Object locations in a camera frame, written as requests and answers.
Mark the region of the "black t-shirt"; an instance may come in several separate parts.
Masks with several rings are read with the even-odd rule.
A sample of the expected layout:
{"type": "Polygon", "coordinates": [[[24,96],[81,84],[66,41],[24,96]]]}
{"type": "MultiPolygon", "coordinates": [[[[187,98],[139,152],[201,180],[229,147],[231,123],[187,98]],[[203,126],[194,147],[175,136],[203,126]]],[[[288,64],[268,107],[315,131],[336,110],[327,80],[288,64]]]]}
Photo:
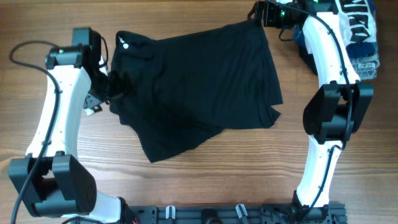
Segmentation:
{"type": "Polygon", "coordinates": [[[253,21],[154,40],[121,30],[111,64],[126,92],[110,103],[150,162],[225,129],[270,128],[283,102],[264,29],[253,21]]]}

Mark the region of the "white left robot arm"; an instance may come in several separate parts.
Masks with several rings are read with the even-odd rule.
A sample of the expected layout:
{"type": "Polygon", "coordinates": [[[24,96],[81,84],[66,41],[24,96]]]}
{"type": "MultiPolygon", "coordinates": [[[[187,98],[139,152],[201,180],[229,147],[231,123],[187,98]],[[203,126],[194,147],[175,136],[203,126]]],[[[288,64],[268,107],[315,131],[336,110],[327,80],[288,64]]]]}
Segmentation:
{"type": "Polygon", "coordinates": [[[74,29],[71,45],[53,45],[46,56],[47,93],[36,134],[25,156],[9,164],[18,193],[12,223],[21,205],[33,217],[68,223],[134,221],[126,201],[100,192],[77,156],[82,111],[100,111],[124,93],[120,77],[107,71],[107,58],[105,39],[89,27],[74,29]]]}

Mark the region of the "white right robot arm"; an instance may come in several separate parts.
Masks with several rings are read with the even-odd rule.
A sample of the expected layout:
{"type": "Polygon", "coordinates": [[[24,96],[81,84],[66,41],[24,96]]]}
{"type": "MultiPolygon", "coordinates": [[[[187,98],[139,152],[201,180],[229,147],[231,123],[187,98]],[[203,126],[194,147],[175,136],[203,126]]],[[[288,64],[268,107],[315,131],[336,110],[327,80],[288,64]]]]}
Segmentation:
{"type": "Polygon", "coordinates": [[[319,89],[303,111],[308,154],[301,182],[292,201],[265,204],[265,223],[344,223],[343,204],[332,204],[329,189],[340,154],[345,150],[373,98],[373,88],[362,83],[341,38],[334,1],[258,1],[248,14],[265,27],[299,27],[306,51],[313,58],[319,89]]]}

